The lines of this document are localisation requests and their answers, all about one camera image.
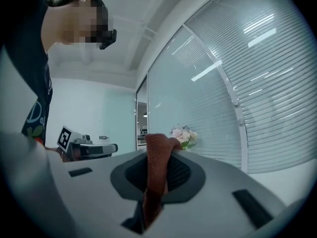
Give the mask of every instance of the t-shirt graphic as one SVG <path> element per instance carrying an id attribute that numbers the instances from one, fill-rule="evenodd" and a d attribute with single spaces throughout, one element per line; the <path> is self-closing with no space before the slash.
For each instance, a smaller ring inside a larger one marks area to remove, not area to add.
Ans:
<path id="1" fill-rule="evenodd" d="M 52 81 L 50 78 L 50 71 L 48 65 L 46 66 L 46 82 L 47 84 L 47 98 L 41 101 L 40 98 L 32 107 L 22 128 L 22 133 L 28 137 L 45 145 L 46 139 L 46 124 L 50 111 L 50 103 L 52 99 Z"/>

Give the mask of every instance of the ceiling light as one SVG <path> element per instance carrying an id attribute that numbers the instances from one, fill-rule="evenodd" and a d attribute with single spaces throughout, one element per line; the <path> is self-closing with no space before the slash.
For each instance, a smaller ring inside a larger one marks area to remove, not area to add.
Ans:
<path id="1" fill-rule="evenodd" d="M 265 40 L 266 38 L 270 37 L 271 35 L 275 34 L 276 33 L 276 28 L 273 28 L 272 30 L 269 30 L 268 32 L 258 36 L 257 38 L 255 38 L 254 40 L 250 41 L 248 43 L 248 47 L 252 47 L 254 46 L 255 44 Z"/>
<path id="2" fill-rule="evenodd" d="M 212 66 L 209 66 L 207 69 L 205 69 L 203 72 L 199 73 L 197 76 L 192 78 L 192 81 L 196 81 L 197 79 L 201 78 L 202 76 L 205 76 L 208 72 L 215 69 L 217 66 L 221 65 L 222 61 L 219 60 L 215 62 Z"/>

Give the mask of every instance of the horizontal blinds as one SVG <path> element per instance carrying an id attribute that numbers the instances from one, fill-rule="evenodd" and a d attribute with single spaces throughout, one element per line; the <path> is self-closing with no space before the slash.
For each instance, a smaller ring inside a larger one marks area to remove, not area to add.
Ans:
<path id="1" fill-rule="evenodd" d="M 238 122 L 219 72 L 212 69 L 192 80 L 212 65 L 187 30 L 170 40 L 149 70 L 150 133 L 170 136 L 173 126 L 186 124 L 198 134 L 191 152 L 241 168 Z"/>
<path id="2" fill-rule="evenodd" d="M 239 98 L 248 172 L 316 157 L 316 40 L 289 0 L 213 0 L 187 24 L 208 46 Z"/>

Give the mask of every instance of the brown cloth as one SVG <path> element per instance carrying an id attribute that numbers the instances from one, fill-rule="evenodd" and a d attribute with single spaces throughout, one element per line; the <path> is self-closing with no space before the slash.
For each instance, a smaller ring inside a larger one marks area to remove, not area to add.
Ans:
<path id="1" fill-rule="evenodd" d="M 145 136 L 148 152 L 148 184 L 143 197 L 143 216 L 145 228 L 161 212 L 161 198 L 168 193 L 167 163 L 172 150 L 182 150 L 176 138 L 167 138 L 164 134 L 148 134 Z"/>

